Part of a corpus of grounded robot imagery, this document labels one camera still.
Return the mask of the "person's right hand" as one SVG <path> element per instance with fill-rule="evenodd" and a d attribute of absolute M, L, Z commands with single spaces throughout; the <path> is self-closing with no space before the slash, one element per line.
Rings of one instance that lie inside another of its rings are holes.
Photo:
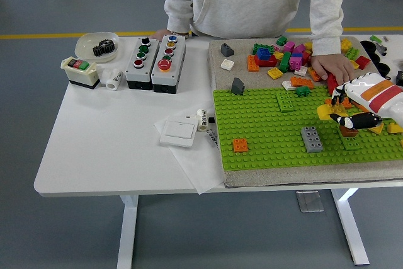
<path fill-rule="evenodd" d="M 182 36 L 185 38 L 189 37 L 189 33 L 188 32 L 184 32 L 184 33 L 180 33 L 180 32 L 176 32 L 176 31 L 170 31 L 168 29 L 162 29 L 162 30 L 158 30 L 155 33 L 153 33 L 149 38 L 150 39 L 157 39 L 158 41 L 162 41 L 163 37 L 165 35 L 176 35 L 176 36 Z"/>

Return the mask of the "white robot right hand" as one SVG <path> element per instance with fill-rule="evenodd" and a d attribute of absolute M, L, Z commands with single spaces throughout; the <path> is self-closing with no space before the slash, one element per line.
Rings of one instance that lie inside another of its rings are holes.
<path fill-rule="evenodd" d="M 347 129 L 369 129 L 380 125 L 384 118 L 402 126 L 402 88 L 381 75 L 369 72 L 334 89 L 332 105 L 345 97 L 367 109 L 350 117 L 335 113 L 330 118 Z"/>

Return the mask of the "person's left hand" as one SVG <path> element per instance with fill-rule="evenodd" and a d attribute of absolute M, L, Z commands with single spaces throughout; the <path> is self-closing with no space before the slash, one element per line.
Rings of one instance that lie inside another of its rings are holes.
<path fill-rule="evenodd" d="M 311 64 L 322 80 L 326 80 L 330 73 L 341 85 L 355 77 L 352 63 L 343 54 L 315 55 L 311 58 Z"/>

